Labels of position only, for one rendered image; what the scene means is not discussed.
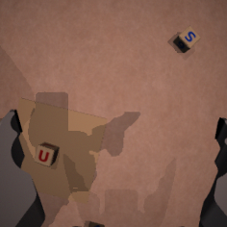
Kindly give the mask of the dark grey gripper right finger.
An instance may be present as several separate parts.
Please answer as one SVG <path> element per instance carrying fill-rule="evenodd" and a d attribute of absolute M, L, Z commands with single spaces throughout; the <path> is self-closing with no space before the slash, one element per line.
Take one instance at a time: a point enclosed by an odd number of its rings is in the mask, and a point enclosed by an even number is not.
<path fill-rule="evenodd" d="M 204 200 L 198 227 L 227 227 L 227 118 L 219 118 L 215 139 L 220 146 L 214 160 L 218 172 Z"/>

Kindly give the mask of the tan flat mat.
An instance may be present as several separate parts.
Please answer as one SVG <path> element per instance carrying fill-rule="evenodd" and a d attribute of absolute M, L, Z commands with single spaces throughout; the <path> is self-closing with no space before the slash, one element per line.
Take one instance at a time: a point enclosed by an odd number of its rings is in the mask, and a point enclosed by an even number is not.
<path fill-rule="evenodd" d="M 107 118 L 19 98 L 21 169 L 37 191 L 87 204 Z M 38 145 L 59 146 L 51 166 L 34 162 Z"/>

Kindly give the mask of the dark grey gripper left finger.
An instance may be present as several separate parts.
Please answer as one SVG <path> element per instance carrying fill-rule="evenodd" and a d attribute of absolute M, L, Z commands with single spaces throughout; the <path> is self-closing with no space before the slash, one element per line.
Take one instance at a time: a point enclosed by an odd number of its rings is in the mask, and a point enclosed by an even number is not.
<path fill-rule="evenodd" d="M 0 227 L 41 227 L 45 212 L 38 192 L 32 176 L 20 169 L 20 133 L 17 110 L 10 110 L 0 121 Z"/>

